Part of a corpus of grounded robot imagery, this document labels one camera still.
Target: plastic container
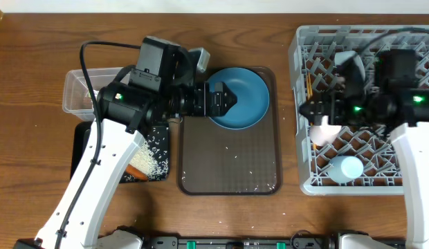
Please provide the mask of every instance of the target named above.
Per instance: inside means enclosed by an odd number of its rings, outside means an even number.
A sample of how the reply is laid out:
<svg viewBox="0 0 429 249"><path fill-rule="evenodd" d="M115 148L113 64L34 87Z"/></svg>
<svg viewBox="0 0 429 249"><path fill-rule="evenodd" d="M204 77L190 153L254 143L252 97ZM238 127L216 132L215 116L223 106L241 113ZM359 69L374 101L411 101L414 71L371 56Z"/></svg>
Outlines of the plastic container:
<svg viewBox="0 0 429 249"><path fill-rule="evenodd" d="M98 91L110 84L121 68L93 68L88 69L91 86ZM122 83L128 84L129 75L122 79ZM65 77L64 97L62 100L62 109L66 113L72 113L83 121L92 121L95 119L93 114L93 105L89 95L89 89L85 83L82 70L69 71Z"/></svg>
<svg viewBox="0 0 429 249"><path fill-rule="evenodd" d="M405 26L301 26L289 48L290 81L295 97L296 149L300 188L308 195L400 195L402 175L390 143L379 140L369 131L343 127L338 138L324 147L315 147L309 137L309 123L298 113L306 101L307 77L313 94L334 88L334 54L358 50L373 38ZM417 26L429 29L429 26ZM374 44L362 56L367 89L373 89L374 57L392 48L415 49L421 56L417 65L419 86L429 89L429 35L399 33ZM337 184L327 174L329 161L335 156L357 156L364 164L361 177Z"/></svg>

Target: clear plastic container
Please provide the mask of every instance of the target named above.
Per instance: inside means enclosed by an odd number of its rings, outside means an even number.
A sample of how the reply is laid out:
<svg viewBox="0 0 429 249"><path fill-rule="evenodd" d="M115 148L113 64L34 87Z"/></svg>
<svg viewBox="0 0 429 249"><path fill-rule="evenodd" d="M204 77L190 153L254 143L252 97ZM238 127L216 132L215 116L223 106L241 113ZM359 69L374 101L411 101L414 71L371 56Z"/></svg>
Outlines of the clear plastic container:
<svg viewBox="0 0 429 249"><path fill-rule="evenodd" d="M88 69L91 86L98 95L98 91L110 84L121 68L93 68ZM122 83L128 84L129 76L122 79ZM65 77L64 97L62 100L62 109L66 113L72 113L83 121L92 121L95 119L93 114L93 105L89 94L89 89L85 83L82 70L69 71Z"/></svg>

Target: white bottle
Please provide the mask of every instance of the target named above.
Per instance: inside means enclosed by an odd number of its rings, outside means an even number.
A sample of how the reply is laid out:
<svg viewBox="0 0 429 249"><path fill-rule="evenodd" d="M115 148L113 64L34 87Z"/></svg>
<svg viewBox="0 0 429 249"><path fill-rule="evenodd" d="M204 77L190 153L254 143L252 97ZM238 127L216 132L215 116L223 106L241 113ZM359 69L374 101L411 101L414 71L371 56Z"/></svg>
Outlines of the white bottle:
<svg viewBox="0 0 429 249"><path fill-rule="evenodd" d="M330 178L336 183L348 183L362 175L364 165L355 156L337 156L330 160L327 170Z"/></svg>

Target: orange object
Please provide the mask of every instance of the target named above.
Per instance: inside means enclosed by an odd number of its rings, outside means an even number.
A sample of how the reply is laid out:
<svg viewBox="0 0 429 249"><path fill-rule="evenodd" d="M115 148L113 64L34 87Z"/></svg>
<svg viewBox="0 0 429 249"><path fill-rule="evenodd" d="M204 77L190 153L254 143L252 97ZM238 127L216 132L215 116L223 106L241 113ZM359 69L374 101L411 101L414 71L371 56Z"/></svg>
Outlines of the orange object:
<svg viewBox="0 0 429 249"><path fill-rule="evenodd" d="M147 175L137 170L135 167L128 165L125 171L128 174L131 174L132 176L136 177L137 179L140 179L142 181L148 181Z"/></svg>
<svg viewBox="0 0 429 249"><path fill-rule="evenodd" d="M307 75L307 99L309 100L313 96L313 87L311 86L310 73ZM313 149L316 150L316 144L313 143Z"/></svg>

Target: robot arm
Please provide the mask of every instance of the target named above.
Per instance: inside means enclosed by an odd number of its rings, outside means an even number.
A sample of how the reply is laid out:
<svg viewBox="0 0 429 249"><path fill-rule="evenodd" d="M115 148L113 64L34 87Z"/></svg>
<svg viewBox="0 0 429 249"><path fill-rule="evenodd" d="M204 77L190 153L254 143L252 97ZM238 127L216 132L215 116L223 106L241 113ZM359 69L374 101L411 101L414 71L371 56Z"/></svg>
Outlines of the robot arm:
<svg viewBox="0 0 429 249"><path fill-rule="evenodd" d="M55 247L57 231L93 158L96 130L96 122L93 122L84 155L64 196L46 225L37 233L35 240L41 242L42 248ZM102 219L122 173L144 143L144 137L139 131L127 133L125 125L108 119L102 121L102 135L99 163L93 169L71 213L61 248L92 248L96 245Z"/></svg>
<svg viewBox="0 0 429 249"><path fill-rule="evenodd" d="M345 89L323 93L319 101L308 101L300 113L315 125L321 125L322 118L328 116L325 120L332 126L386 126L403 176L406 246L429 248L429 89L417 89L413 50L391 50L378 56L382 61L375 71L379 92L364 92L362 77L351 58L340 68ZM339 248L387 247L365 235L346 234L339 238Z"/></svg>
<svg viewBox="0 0 429 249"><path fill-rule="evenodd" d="M100 89L95 100L84 63L83 49L87 44L139 48L105 41L90 41L82 46L82 70L96 115L89 141L46 225L35 240L18 240L15 248L139 249L142 239L129 232L117 230L99 240L98 233L122 173L144 143L149 128L179 115L223 116L237 102L236 95L223 82L214 85L214 92L210 92L207 82L195 82L196 71L204 72L210 58L205 50L188 52L155 37L144 39L137 65L123 68L113 82ZM127 85L120 81L128 72ZM97 144L100 151L96 158Z"/></svg>
<svg viewBox="0 0 429 249"><path fill-rule="evenodd" d="M407 209L407 248L429 248L429 122L402 124L390 139L402 171Z"/></svg>

